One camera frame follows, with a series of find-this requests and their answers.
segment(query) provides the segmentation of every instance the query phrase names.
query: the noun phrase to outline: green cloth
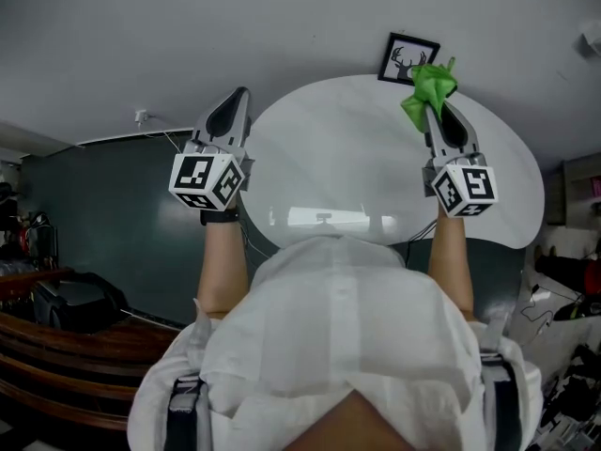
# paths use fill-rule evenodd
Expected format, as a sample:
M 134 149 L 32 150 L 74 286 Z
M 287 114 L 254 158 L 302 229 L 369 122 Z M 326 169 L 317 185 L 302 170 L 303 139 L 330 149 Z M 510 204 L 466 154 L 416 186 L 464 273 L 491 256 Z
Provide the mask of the green cloth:
M 441 119 L 444 100 L 457 89 L 457 80 L 451 74 L 454 64 L 453 57 L 447 67 L 425 64 L 412 69 L 415 91 L 401 102 L 401 107 L 421 133 L 424 133 L 425 106 L 428 103 L 432 105 Z

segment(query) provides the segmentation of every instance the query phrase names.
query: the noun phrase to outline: wall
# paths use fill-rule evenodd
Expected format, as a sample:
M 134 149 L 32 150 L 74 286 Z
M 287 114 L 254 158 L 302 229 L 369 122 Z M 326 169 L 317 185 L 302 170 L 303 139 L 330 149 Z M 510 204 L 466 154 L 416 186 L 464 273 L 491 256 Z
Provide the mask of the wall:
M 49 158 L 23 159 L 22 183 L 29 210 L 45 210 L 58 228 L 60 265 L 95 272 L 124 293 L 130 306 L 182 323 L 195 316 L 193 297 L 202 269 L 205 229 L 198 211 L 166 192 L 173 150 L 165 138 L 131 139 L 70 148 Z M 251 243 L 250 278 L 277 248 L 254 227 L 241 205 Z M 426 272 L 431 240 L 393 248 L 408 267 Z M 513 310 L 523 249 L 472 239 L 474 313 L 487 322 Z
M 574 50 L 601 0 L 0 0 L 0 118 L 71 143 L 135 132 L 136 108 L 192 125 L 232 86 L 255 113 L 376 73 L 390 31 L 442 44 L 461 91 L 543 167 L 601 149 L 601 64 Z

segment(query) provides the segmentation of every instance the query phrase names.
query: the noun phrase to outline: white oval table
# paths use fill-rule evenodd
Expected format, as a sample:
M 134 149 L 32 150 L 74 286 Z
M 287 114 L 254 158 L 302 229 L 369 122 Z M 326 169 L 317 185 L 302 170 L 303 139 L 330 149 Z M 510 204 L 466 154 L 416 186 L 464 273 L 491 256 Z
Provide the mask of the white oval table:
M 241 194 L 258 230 L 279 247 L 329 234 L 389 245 L 435 219 L 437 199 L 422 181 L 429 150 L 400 107 L 412 93 L 357 75 L 304 86 L 267 109 L 246 143 L 256 162 Z M 527 246 L 545 201 L 536 160 L 482 105 L 457 92 L 449 102 L 474 127 L 499 188 L 498 204 L 465 219 L 467 236 Z

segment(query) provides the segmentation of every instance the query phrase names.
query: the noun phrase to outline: framed picture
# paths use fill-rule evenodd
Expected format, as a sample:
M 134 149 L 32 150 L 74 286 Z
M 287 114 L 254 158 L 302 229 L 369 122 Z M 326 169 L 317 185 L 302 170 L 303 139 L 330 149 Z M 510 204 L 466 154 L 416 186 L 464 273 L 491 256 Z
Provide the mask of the framed picture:
M 411 69 L 431 64 L 440 45 L 433 41 L 416 39 L 406 35 L 391 34 L 382 60 L 378 80 L 413 85 Z

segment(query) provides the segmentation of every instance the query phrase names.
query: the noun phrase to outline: backpack strap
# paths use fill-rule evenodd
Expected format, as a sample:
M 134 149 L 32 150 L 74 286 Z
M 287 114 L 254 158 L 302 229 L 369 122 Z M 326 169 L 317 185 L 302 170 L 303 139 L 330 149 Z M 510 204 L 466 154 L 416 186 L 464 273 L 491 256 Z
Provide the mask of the backpack strap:
M 519 451 L 522 425 L 514 369 L 498 353 L 483 353 L 481 359 L 488 447 L 494 451 Z
M 198 374 L 178 378 L 169 400 L 163 451 L 211 450 L 208 386 Z

